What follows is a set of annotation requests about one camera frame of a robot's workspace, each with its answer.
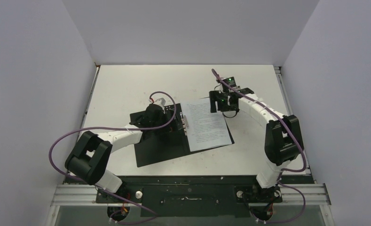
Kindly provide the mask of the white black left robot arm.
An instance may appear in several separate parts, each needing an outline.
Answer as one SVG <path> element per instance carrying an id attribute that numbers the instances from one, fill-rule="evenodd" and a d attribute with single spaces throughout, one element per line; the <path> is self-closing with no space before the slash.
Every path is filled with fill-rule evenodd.
<path id="1" fill-rule="evenodd" d="M 155 101 L 124 128 L 108 132 L 85 131 L 65 161 L 65 168 L 89 185 L 108 191 L 108 197 L 116 203 L 126 197 L 123 181 L 107 170 L 111 153 L 129 145 L 135 145 L 160 133 L 173 131 L 176 119 L 176 104 L 165 106 Z"/>

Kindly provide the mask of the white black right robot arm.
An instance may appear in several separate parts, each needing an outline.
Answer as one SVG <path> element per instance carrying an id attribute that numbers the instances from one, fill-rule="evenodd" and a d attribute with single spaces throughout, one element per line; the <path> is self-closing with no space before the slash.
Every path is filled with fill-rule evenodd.
<path id="1" fill-rule="evenodd" d="M 275 111 L 248 88 L 239 92 L 210 91 L 209 100 L 212 113 L 242 111 L 265 129 L 266 164 L 256 177 L 258 185 L 252 188 L 253 199 L 265 201 L 270 197 L 270 187 L 277 184 L 282 172 L 288 170 L 303 149 L 298 118 Z"/>

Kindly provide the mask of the metal folder clip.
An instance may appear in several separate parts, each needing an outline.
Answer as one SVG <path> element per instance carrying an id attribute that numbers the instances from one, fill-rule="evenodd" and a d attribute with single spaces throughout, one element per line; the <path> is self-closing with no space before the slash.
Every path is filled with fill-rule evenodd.
<path id="1" fill-rule="evenodd" d="M 182 119 L 182 126 L 183 126 L 184 135 L 187 136 L 188 135 L 188 128 L 189 128 L 187 118 L 182 112 L 180 113 L 180 117 Z"/>

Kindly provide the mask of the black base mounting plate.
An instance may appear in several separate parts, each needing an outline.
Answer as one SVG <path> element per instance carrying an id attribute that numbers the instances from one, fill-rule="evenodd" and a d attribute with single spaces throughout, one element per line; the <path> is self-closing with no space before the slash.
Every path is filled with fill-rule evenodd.
<path id="1" fill-rule="evenodd" d="M 285 175 L 280 186 L 263 189 L 255 176 L 124 176 L 116 196 L 85 183 L 58 186 L 53 202 L 60 205 L 101 205 L 122 220 L 129 209 L 143 206 L 143 217 L 246 218 L 270 216 L 273 204 L 302 205 L 312 194 L 311 176 Z"/>

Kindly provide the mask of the white paper sheet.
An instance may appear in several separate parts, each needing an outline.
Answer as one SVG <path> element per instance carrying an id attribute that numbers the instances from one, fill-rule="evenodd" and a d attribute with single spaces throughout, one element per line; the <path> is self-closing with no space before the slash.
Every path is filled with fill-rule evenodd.
<path id="1" fill-rule="evenodd" d="M 181 109 L 189 125 L 187 139 L 191 152 L 233 144 L 224 116 L 210 113 L 208 98 L 183 102 Z"/>

